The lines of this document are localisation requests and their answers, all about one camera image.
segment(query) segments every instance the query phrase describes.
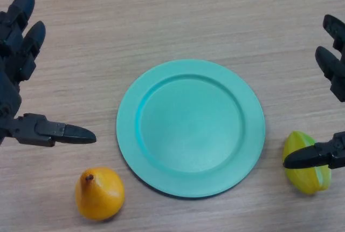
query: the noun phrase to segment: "wooden table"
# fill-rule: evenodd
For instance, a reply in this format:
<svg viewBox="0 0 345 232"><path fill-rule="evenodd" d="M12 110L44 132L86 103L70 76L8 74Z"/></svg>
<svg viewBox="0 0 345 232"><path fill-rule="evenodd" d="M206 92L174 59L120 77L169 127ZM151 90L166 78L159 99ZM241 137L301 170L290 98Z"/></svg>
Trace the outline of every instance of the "wooden table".
<svg viewBox="0 0 345 232"><path fill-rule="evenodd" d="M12 0L0 0L2 10ZM329 140L345 130L345 107L318 68L318 45L331 48L326 13L345 20L345 0L36 0L30 20L47 35L37 68L21 85L19 114L91 129L92 145L0 147L0 231L344 231L345 169L330 189L304 196L281 166L292 130ZM115 138L119 103L149 68L174 59L207 59L237 72L262 103L267 136L255 169L233 189L205 200L178 200L143 185ZM89 167L114 168L126 186L115 219L80 217L74 184Z"/></svg>

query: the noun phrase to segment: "teal plate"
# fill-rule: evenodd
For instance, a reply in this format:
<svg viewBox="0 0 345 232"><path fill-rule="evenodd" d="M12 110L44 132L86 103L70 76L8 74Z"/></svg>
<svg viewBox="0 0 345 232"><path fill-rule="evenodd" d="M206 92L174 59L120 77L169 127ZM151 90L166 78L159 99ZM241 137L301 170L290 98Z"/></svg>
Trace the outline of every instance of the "teal plate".
<svg viewBox="0 0 345 232"><path fill-rule="evenodd" d="M265 118L235 73L203 60L147 71L126 92L116 133L145 183L180 197L206 197L240 182L260 157Z"/></svg>

